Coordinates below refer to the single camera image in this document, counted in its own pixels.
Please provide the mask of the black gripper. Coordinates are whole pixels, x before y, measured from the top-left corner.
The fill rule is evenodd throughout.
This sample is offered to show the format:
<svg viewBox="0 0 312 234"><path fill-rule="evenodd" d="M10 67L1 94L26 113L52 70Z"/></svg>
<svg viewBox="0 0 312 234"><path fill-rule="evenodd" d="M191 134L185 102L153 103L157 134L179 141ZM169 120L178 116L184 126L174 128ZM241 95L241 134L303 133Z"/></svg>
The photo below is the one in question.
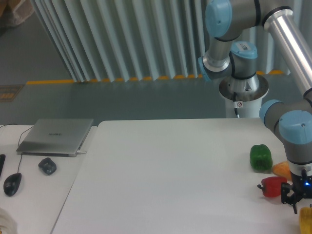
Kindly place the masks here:
<svg viewBox="0 0 312 234"><path fill-rule="evenodd" d="M312 197L312 173L302 169L293 173L291 171L292 184L281 183L281 202L291 205L295 214L298 214L297 203L302 198Z"/></svg>

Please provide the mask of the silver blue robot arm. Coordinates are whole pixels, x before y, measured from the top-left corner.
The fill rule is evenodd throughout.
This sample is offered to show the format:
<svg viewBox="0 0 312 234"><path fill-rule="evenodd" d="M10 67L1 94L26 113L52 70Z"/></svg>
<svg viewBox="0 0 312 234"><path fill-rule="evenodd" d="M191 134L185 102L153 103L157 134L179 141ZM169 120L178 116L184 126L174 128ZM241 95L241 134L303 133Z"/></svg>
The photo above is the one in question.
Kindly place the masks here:
<svg viewBox="0 0 312 234"><path fill-rule="evenodd" d="M283 143L292 184L281 185L281 201L296 207L312 196L312 52L285 0L212 0L205 10L209 49L198 59L206 80L222 78L220 94L232 103L262 99L267 81L256 74L256 47L238 41L242 31L262 26L274 39L303 95L287 105L278 100L259 108L264 125Z"/></svg>

